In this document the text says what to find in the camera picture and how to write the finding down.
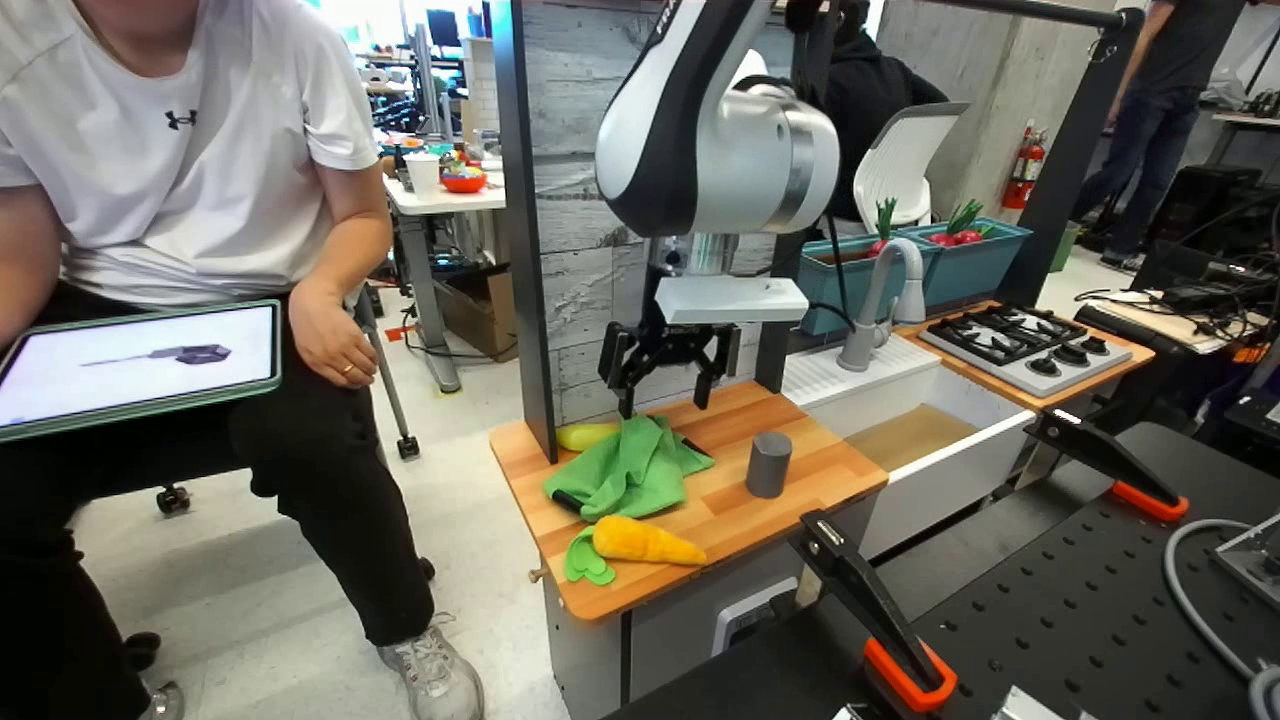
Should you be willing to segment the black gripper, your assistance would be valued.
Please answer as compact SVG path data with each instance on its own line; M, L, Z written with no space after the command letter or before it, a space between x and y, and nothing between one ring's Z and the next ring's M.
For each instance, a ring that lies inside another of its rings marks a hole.
M620 420L637 416L637 384L664 365L692 365L694 409L706 409L714 379L737 365L737 326L606 326L597 371L614 388Z

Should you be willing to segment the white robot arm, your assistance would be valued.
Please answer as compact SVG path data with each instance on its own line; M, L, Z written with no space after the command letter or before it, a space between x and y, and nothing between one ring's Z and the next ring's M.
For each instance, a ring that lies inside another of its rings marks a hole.
M597 361L623 416L637 384L692 365L692 403L737 371L748 321L794 326L787 276L737 276L701 240L811 227L840 177L837 125L785 80L742 67L772 0L667 0L597 134L597 189L649 240L640 321L605 327Z

